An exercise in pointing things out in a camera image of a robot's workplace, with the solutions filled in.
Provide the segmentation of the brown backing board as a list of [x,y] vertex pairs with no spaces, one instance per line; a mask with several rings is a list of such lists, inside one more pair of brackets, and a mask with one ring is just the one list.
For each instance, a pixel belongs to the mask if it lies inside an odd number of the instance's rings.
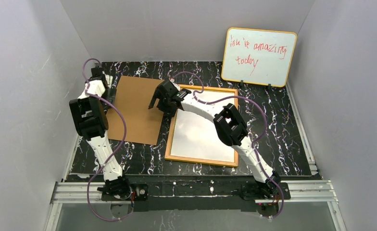
[[114,106],[126,122],[125,141],[156,145],[163,112],[148,106],[161,79],[121,76]]

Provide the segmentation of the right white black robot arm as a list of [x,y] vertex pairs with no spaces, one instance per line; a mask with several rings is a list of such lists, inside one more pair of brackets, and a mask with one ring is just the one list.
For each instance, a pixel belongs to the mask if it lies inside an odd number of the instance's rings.
[[198,90],[190,91],[170,80],[164,80],[155,88],[148,108],[156,106],[170,117],[173,117],[177,110],[182,110],[209,120],[214,124],[219,140],[240,155],[252,171],[254,179],[262,184],[261,188],[268,194],[279,191],[280,176],[255,148],[249,138],[247,123],[237,107],[232,103],[217,105],[226,98],[213,102],[203,101],[198,98],[199,94]]

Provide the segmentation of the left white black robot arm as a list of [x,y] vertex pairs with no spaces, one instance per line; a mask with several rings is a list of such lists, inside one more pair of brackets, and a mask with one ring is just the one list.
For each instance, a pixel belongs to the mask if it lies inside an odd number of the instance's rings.
[[85,82],[85,89],[78,98],[69,101],[69,107],[78,135],[86,140],[103,168],[105,186],[99,191],[110,194],[127,183],[123,170],[115,157],[108,138],[109,124],[100,98],[109,100],[116,89],[109,88],[112,77],[104,74],[100,66],[91,69],[92,76]]

